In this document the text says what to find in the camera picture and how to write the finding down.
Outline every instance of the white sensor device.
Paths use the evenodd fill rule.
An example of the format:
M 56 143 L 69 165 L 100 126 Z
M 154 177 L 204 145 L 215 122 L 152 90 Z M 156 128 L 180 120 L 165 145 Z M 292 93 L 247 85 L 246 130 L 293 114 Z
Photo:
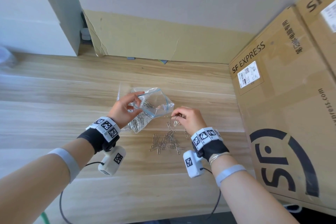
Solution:
M 203 167 L 201 160 L 195 151 L 188 150 L 183 154 L 183 160 L 188 171 L 190 178 L 200 176 L 204 173 L 204 170 L 201 170 Z
M 104 165 L 99 164 L 98 170 L 106 175 L 114 175 L 126 156 L 126 150 L 121 146 L 115 146 L 111 151 L 104 151 L 104 154 L 105 157 L 101 161 Z

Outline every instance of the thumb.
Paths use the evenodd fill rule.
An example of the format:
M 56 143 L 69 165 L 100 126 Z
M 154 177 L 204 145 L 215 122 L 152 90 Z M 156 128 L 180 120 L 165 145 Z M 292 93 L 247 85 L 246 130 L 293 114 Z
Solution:
M 130 112 L 132 119 L 134 119 L 140 113 L 142 113 L 142 109 L 135 109 L 133 112 Z
M 173 120 L 177 120 L 183 127 L 187 124 L 187 120 L 181 116 L 174 116 Z

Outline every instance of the sf logo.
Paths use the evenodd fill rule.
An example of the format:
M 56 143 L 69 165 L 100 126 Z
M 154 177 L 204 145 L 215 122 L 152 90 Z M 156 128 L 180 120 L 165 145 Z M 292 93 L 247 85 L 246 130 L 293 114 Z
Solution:
M 283 140 L 286 135 L 287 133 L 280 131 L 280 130 L 264 128 L 264 129 L 257 130 L 253 132 L 252 134 L 250 134 L 250 139 L 251 139 L 251 143 L 261 137 L 272 137 L 274 140 Z M 290 137 L 288 141 L 288 145 L 294 151 L 294 153 L 296 154 L 296 157 L 299 159 L 300 164 L 302 166 L 305 179 L 306 179 L 306 194 L 313 196 L 313 197 L 318 197 L 320 194 L 319 184 L 317 181 L 315 169 L 308 155 L 305 153 L 303 148 L 293 137 Z M 265 147 L 266 153 L 270 154 L 271 151 L 272 149 L 269 146 Z M 257 154 L 257 157 L 260 163 L 288 165 L 287 158 L 285 157 L 263 157 L 260 152 L 260 144 L 258 143 L 255 144 L 255 152 Z M 266 168 L 261 169 L 261 176 L 267 186 L 271 186 L 275 188 L 277 188 L 279 185 L 280 176 L 283 176 L 286 178 L 288 182 L 288 190 L 293 191 L 293 192 L 296 191 L 294 179 L 289 174 L 289 172 L 287 172 L 286 170 L 282 168 L 275 169 L 271 181 L 269 181 L 266 177 Z

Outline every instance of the hand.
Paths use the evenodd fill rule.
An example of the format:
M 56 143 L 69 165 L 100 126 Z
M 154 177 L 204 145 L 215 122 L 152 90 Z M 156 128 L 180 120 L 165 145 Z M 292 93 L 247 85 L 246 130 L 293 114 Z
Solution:
M 136 105 L 140 107 L 141 100 L 138 98 L 138 95 L 144 93 L 144 91 L 138 91 L 123 96 L 117 102 L 115 102 L 107 116 L 114 120 L 120 129 L 123 128 L 138 114 L 142 113 L 142 109 L 134 109 L 133 106 L 128 104 L 135 102 Z
M 171 116 L 173 116 L 172 120 L 177 120 L 190 135 L 193 135 L 201 128 L 207 127 L 207 124 L 203 120 L 201 112 L 198 109 L 181 106 L 176 108 Z

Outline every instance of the person's left hand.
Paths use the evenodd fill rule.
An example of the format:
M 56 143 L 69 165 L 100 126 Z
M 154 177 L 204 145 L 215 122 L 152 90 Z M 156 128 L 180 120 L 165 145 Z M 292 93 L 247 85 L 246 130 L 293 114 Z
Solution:
M 141 104 L 141 100 L 138 98 L 138 95 L 144 93 L 144 91 L 138 91 L 123 96 L 113 105 L 111 111 L 109 111 L 107 116 L 114 120 L 114 122 L 118 125 L 120 129 L 123 128 L 139 113 L 142 113 L 142 109 L 134 109 L 133 106 L 128 104 L 135 102 L 136 105 L 139 107 Z

